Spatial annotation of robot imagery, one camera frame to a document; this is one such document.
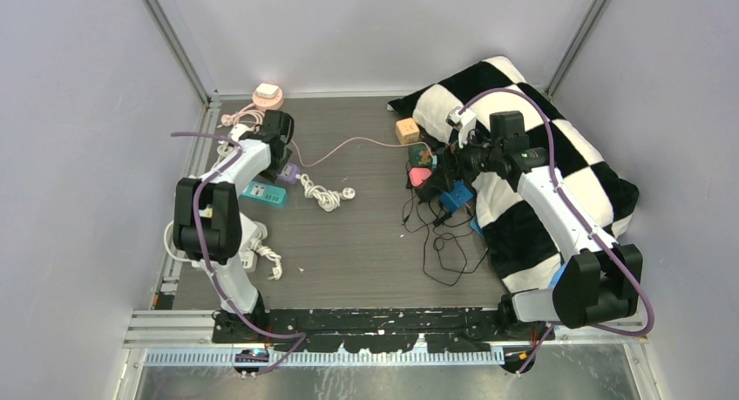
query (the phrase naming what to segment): checkered cushion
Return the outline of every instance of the checkered cushion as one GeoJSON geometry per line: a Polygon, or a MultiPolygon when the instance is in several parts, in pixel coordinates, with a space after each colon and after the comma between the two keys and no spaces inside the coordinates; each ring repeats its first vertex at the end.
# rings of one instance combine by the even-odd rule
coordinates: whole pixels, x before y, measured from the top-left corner
{"type": "MultiPolygon", "coordinates": [[[[441,82],[390,101],[403,117],[413,117],[435,139],[447,142],[451,127],[446,116],[456,106],[482,91],[508,88],[523,92],[551,119],[554,159],[580,204],[598,224],[615,237],[623,234],[639,198],[639,190],[622,180],[600,153],[562,117],[504,57],[489,58],[441,82]]],[[[471,106],[488,127],[490,114],[520,111],[531,147],[549,145],[546,129],[536,110],[523,98],[493,93],[471,106]]],[[[531,206],[495,173],[480,174],[472,184],[478,191],[478,222],[490,248],[491,264],[512,292],[545,288],[561,265],[559,250],[531,206]]]]}

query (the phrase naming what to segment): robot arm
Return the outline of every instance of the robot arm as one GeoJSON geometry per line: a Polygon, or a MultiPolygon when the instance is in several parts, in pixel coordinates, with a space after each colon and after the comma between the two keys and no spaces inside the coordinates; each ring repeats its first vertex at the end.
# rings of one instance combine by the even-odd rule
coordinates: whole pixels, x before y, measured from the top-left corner
{"type": "MultiPolygon", "coordinates": [[[[251,313],[257,305],[259,292],[249,282],[241,266],[239,246],[242,235],[251,239],[258,230],[251,220],[241,221],[238,196],[257,175],[275,180],[292,153],[287,144],[292,139],[294,128],[294,121],[287,113],[267,111],[257,132],[246,132],[241,136],[241,154],[232,152],[211,171],[197,178],[183,178],[177,184],[174,246],[184,251],[188,258],[205,262],[194,223],[194,216],[198,215],[211,260],[210,268],[203,269],[213,270],[212,274],[208,272],[211,281],[215,275],[230,300],[245,313],[251,313]],[[205,185],[200,196],[200,209],[194,213],[195,190],[214,172],[218,175],[205,185]]],[[[221,307],[234,313],[226,300],[221,301],[221,307]]]]}
{"type": "Polygon", "coordinates": [[[641,278],[639,250],[634,245],[619,245],[587,215],[566,187],[559,169],[555,170],[557,183],[553,184],[548,155],[543,148],[529,148],[520,112],[492,114],[492,136],[475,137],[477,143],[469,141],[470,131],[482,135],[470,129],[472,122],[463,121],[459,129],[458,175],[471,182],[480,173],[495,172],[507,180],[531,205],[565,261],[559,280],[550,288],[505,296],[498,305],[501,324],[561,322],[575,329],[633,315],[638,301],[636,290],[593,237],[600,237],[637,281],[641,278]],[[591,225],[591,231],[583,227],[556,186],[561,187],[585,223],[591,225]]]}

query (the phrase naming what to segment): power plug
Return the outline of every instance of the power plug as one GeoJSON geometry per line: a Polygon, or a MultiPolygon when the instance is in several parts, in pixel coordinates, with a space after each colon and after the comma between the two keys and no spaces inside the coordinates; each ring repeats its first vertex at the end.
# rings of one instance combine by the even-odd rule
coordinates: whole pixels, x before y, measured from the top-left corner
{"type": "Polygon", "coordinates": [[[300,176],[300,168],[296,164],[287,163],[285,164],[285,167],[282,168],[282,171],[277,174],[277,179],[289,184],[294,184],[297,182],[298,176],[300,176]]]}
{"type": "Polygon", "coordinates": [[[288,192],[284,188],[255,181],[249,182],[241,196],[277,207],[285,207],[288,201],[288,192]]]}
{"type": "Polygon", "coordinates": [[[421,131],[413,119],[401,119],[395,123],[395,134],[401,145],[416,143],[421,139],[421,131]]]}

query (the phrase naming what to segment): metal frame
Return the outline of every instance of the metal frame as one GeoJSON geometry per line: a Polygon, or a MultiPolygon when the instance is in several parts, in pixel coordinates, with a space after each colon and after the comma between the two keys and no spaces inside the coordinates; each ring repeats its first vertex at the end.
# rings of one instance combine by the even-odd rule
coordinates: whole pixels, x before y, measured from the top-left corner
{"type": "Polygon", "coordinates": [[[569,47],[567,47],[565,56],[559,62],[557,71],[555,71],[554,76],[552,76],[552,81],[544,91],[545,95],[549,97],[549,99],[554,97],[559,86],[562,85],[562,81],[565,80],[565,76],[570,71],[570,68],[572,68],[575,59],[578,57],[580,50],[585,44],[585,41],[590,36],[590,33],[593,32],[593,28],[595,28],[596,23],[598,23],[600,16],[603,14],[603,10],[609,2],[610,0],[593,0],[590,4],[590,8],[588,8],[585,18],[582,20],[582,24],[580,24],[580,27],[575,33],[573,41],[570,43],[569,47]]]}
{"type": "MultiPolygon", "coordinates": [[[[131,400],[136,395],[143,368],[153,361],[153,356],[160,354],[178,356],[173,359],[176,363],[168,365],[198,366],[195,356],[198,354],[226,354],[230,355],[241,349],[263,349],[263,343],[235,343],[216,344],[211,342],[214,319],[212,310],[138,310],[133,312],[131,323],[124,341],[125,363],[122,366],[119,390],[116,400],[131,400]]],[[[634,330],[643,327],[639,321],[610,322],[611,326],[634,330]]],[[[595,328],[567,329],[561,328],[556,332],[556,339],[545,341],[545,345],[603,345],[616,344],[623,346],[629,368],[634,376],[636,388],[644,399],[664,398],[656,382],[653,364],[650,361],[648,350],[650,345],[647,338],[633,338],[619,336],[595,328]]],[[[414,355],[408,357],[390,357],[383,354],[348,355],[345,352],[315,355],[312,353],[296,354],[298,357],[291,366],[424,366],[450,364],[456,361],[458,365],[494,363],[497,353],[504,347],[521,346],[522,342],[497,341],[488,342],[492,356],[433,356],[425,355],[426,341],[419,337],[414,355]]]]}
{"type": "MultiPolygon", "coordinates": [[[[185,72],[187,80],[192,85],[195,93],[198,94],[203,103],[221,100],[240,100],[250,99],[248,95],[220,95],[215,89],[213,93],[209,93],[203,84],[198,72],[195,70],[192,59],[187,55],[185,47],[177,36],[172,23],[167,17],[159,0],[141,0],[157,24],[165,42],[172,51],[175,60],[177,60],[182,71],[185,72]]],[[[588,8],[583,21],[575,33],[572,42],[567,47],[564,57],[560,60],[557,69],[552,76],[552,80],[545,88],[544,93],[547,97],[553,98],[559,86],[562,84],[566,74],[570,71],[575,59],[577,58],[583,44],[590,36],[593,28],[597,24],[600,16],[605,10],[610,0],[593,0],[588,8]]],[[[383,92],[306,92],[288,95],[288,98],[336,98],[336,97],[377,97],[377,96],[403,96],[412,93],[412,91],[383,91],[383,92]]]]}
{"type": "Polygon", "coordinates": [[[190,85],[193,86],[195,93],[198,94],[198,97],[203,104],[206,104],[209,101],[206,88],[200,80],[200,77],[193,66],[193,62],[187,56],[185,47],[182,46],[182,43],[177,38],[177,34],[174,32],[174,28],[172,27],[172,24],[170,24],[169,19],[166,17],[166,14],[161,7],[161,3],[159,3],[159,0],[141,0],[141,2],[144,3],[149,14],[152,16],[152,19],[157,24],[159,32],[161,32],[166,45],[169,46],[169,49],[174,55],[174,59],[177,60],[182,71],[185,72],[185,76],[187,76],[187,80],[190,81],[190,85]]]}
{"type": "MultiPolygon", "coordinates": [[[[593,31],[603,10],[610,0],[593,0],[582,24],[578,28],[572,42],[569,44],[565,56],[554,73],[551,83],[546,87],[545,94],[553,97],[559,89],[566,74],[577,58],[583,44],[593,31]]],[[[173,26],[170,24],[159,0],[142,0],[150,12],[154,22],[159,27],[167,45],[173,52],[178,64],[185,72],[188,81],[204,103],[208,103],[207,111],[200,123],[200,132],[214,132],[217,126],[222,101],[250,98],[246,96],[219,96],[208,94],[201,82],[193,63],[188,57],[182,43],[177,38],[173,26]]],[[[388,96],[404,95],[406,92],[354,92],[354,93],[303,93],[295,94],[291,98],[326,98],[326,97],[360,97],[360,96],[388,96]]],[[[212,140],[196,139],[193,144],[190,163],[186,175],[197,175],[205,172],[207,157],[210,153],[212,140]]],[[[174,261],[167,255],[163,256],[162,269],[158,279],[157,293],[173,293],[177,289],[181,263],[174,261]]],[[[139,381],[145,366],[146,355],[149,349],[192,349],[195,348],[261,348],[257,344],[215,345],[211,342],[214,320],[210,310],[159,310],[134,311],[122,349],[123,361],[120,368],[120,379],[115,399],[134,399],[138,390],[139,381]]],[[[640,329],[640,322],[610,323],[621,329],[640,329]]],[[[521,342],[490,342],[492,347],[520,346],[521,342]]],[[[646,338],[629,338],[617,336],[592,328],[560,329],[557,339],[546,341],[547,345],[564,344],[620,344],[626,351],[629,366],[637,390],[642,398],[659,399],[663,395],[656,382],[648,355],[651,346],[646,338]]],[[[425,347],[425,340],[420,338],[418,347],[425,347]]]]}

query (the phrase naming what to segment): white wall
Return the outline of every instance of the white wall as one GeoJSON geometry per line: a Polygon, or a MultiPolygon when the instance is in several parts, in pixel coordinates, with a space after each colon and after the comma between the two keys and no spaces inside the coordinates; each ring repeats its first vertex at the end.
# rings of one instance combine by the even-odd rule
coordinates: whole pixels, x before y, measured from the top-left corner
{"type": "Polygon", "coordinates": [[[0,397],[111,398],[202,105],[140,0],[0,0],[0,397]]]}
{"type": "Polygon", "coordinates": [[[593,0],[160,0],[213,92],[411,91],[505,54],[551,80],[593,0]]]}
{"type": "Polygon", "coordinates": [[[739,389],[737,21],[736,0],[613,0],[555,99],[641,189],[628,237],[680,399],[739,389]]]}

